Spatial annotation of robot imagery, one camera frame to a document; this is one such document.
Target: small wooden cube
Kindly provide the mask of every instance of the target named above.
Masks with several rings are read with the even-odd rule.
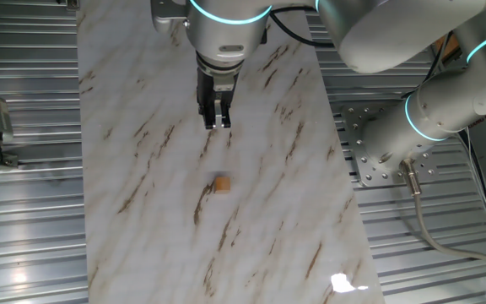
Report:
[[[230,178],[227,176],[215,177],[215,194],[230,193]]]

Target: corrugated metal floor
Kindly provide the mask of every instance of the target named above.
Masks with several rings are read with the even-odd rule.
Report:
[[[23,162],[0,173],[0,302],[87,303],[76,19],[55,0],[0,1],[0,96]]]
[[[316,16],[309,21],[315,38],[327,37]],[[0,95],[15,130],[6,147],[23,162],[0,173],[0,303],[88,301],[75,23],[55,0],[0,0]],[[334,51],[317,53],[333,112],[347,102],[398,100],[430,64],[421,53],[392,71],[362,76]],[[335,117],[345,138],[343,119]],[[433,153],[445,174],[424,185],[429,228],[444,244],[486,252],[486,213],[465,149],[451,139]],[[388,304],[486,303],[485,263],[431,250],[413,234],[404,187],[362,188],[352,171]]]

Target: white marble board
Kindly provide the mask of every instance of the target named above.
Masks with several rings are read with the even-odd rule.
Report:
[[[90,303],[383,303],[314,48],[270,24],[233,127],[206,131],[183,27],[157,33],[145,0],[81,4]]]

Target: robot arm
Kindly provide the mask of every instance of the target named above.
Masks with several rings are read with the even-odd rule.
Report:
[[[364,128],[365,148],[382,170],[486,114],[486,0],[151,0],[155,28],[184,20],[197,50],[197,101],[206,128],[230,127],[228,110],[243,61],[262,42],[272,6],[313,7],[343,61],[360,73],[405,62],[455,29],[466,70],[433,77]]]

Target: cable connector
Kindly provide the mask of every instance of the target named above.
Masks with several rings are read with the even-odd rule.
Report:
[[[412,197],[421,194],[421,185],[419,185],[418,172],[413,167],[413,160],[403,160],[401,162],[401,171],[404,180],[410,188]]]

